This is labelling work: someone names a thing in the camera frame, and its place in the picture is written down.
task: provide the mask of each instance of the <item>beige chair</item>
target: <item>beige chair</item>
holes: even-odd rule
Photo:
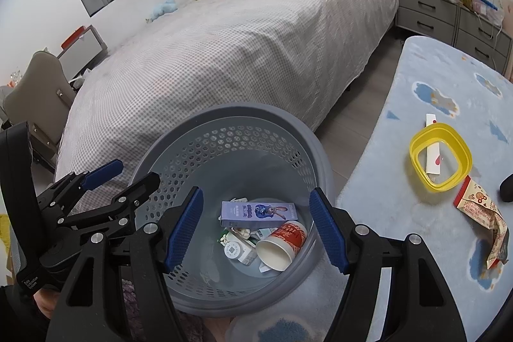
[[[49,162],[58,151],[74,99],[75,91],[64,77],[57,57],[38,51],[20,82],[4,99],[4,111],[12,125],[28,121],[32,146]]]

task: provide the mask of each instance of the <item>red and white paper cup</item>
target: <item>red and white paper cup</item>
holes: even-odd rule
[[[284,271],[294,261],[307,236],[308,232],[301,223],[288,221],[267,238],[259,241],[256,252],[268,267]]]

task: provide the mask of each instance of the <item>silver bolt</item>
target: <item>silver bolt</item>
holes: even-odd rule
[[[410,239],[410,242],[413,245],[418,245],[418,244],[420,244],[422,242],[422,238],[419,235],[416,235],[416,234],[411,234],[409,239]]]
[[[156,223],[147,223],[146,225],[144,225],[144,232],[146,232],[147,234],[153,234],[157,231],[158,229],[158,226]]]
[[[100,232],[96,232],[95,234],[93,234],[93,236],[91,236],[91,242],[93,244],[98,244],[99,242],[102,242],[102,240],[103,240],[103,234]]]
[[[367,235],[369,233],[369,228],[365,225],[357,225],[355,231],[358,235]]]

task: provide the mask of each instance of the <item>gray trash bin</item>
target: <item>gray trash bin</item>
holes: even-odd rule
[[[187,313],[228,317],[248,314],[286,296],[310,273],[324,251],[308,209],[314,187],[335,199],[332,169],[321,143],[296,117],[263,104],[219,105],[163,134],[135,170],[150,171],[160,188],[136,211],[138,228],[181,205],[191,187],[204,193],[204,209],[181,265],[165,276],[175,307]],[[283,273],[261,273],[228,259],[217,242],[221,202],[293,202],[309,236]]]

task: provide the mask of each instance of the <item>black sleeve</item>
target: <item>black sleeve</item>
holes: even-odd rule
[[[48,320],[33,297],[21,294],[17,285],[0,287],[0,332],[2,340],[44,342]]]

